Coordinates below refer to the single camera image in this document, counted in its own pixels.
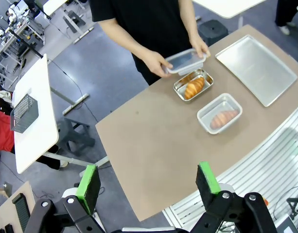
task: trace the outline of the plastic basket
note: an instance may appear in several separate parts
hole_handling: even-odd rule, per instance
[[[27,94],[11,112],[11,130],[23,133],[37,118],[37,101]]]

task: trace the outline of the croissant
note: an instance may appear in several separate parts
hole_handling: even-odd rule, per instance
[[[238,110],[234,111],[222,111],[218,113],[211,121],[210,127],[213,130],[220,129],[221,127],[228,124],[233,118],[239,114]]]
[[[204,85],[205,85],[205,79],[203,77],[189,82],[186,87],[186,91],[184,93],[184,98],[186,100],[191,99],[192,97],[194,97],[196,94],[198,94],[203,90]]]

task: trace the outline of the silver baking tray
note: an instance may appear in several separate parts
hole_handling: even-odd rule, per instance
[[[202,91],[200,91],[198,94],[196,94],[195,96],[193,96],[191,99],[186,100],[184,98],[184,93],[186,91],[186,87],[187,84],[194,80],[194,79],[198,79],[203,77],[205,79],[205,85]],[[183,101],[191,101],[194,98],[196,98],[197,96],[199,96],[200,94],[202,94],[203,92],[205,92],[208,88],[210,88],[213,85],[213,79],[212,77],[203,69],[197,69],[195,71],[193,71],[192,73],[184,76],[182,79],[180,79],[179,81],[177,81],[174,84],[174,90],[175,92],[179,95],[179,97],[183,100]]]
[[[239,114],[235,116],[230,122],[219,129],[212,129],[210,124],[214,117],[223,111],[234,111],[237,110]],[[228,93],[221,94],[215,98],[212,102],[207,104],[201,110],[197,112],[197,119],[203,128],[210,134],[218,134],[226,130],[230,125],[240,118],[243,113],[241,105]]]
[[[268,48],[250,35],[222,50],[216,58],[265,106],[270,106],[297,75]]]

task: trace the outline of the plastic lid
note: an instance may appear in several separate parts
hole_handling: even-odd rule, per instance
[[[201,59],[197,55],[195,49],[189,49],[166,58],[166,61],[173,65],[172,69],[166,69],[171,74],[185,73],[185,70],[191,70],[191,68],[199,68],[200,66],[202,66],[205,60],[206,54],[204,54],[204,58]]]

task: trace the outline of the green tape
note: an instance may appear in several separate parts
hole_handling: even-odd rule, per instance
[[[87,189],[90,184],[91,178],[92,178],[96,168],[97,168],[96,165],[88,165],[86,167],[86,170],[84,172],[84,175],[81,179],[80,185],[76,192],[77,198],[86,207],[86,211],[89,214],[92,214],[92,213],[90,213],[90,210],[89,210],[89,206],[88,206],[88,203],[86,200],[86,194],[87,194]]]
[[[213,194],[218,194],[221,191],[221,188],[220,188],[218,181],[216,180],[215,175],[213,174],[213,172],[209,166],[209,163],[208,162],[200,162],[199,165],[205,175],[205,178],[206,178],[207,183],[210,188],[210,192]]]

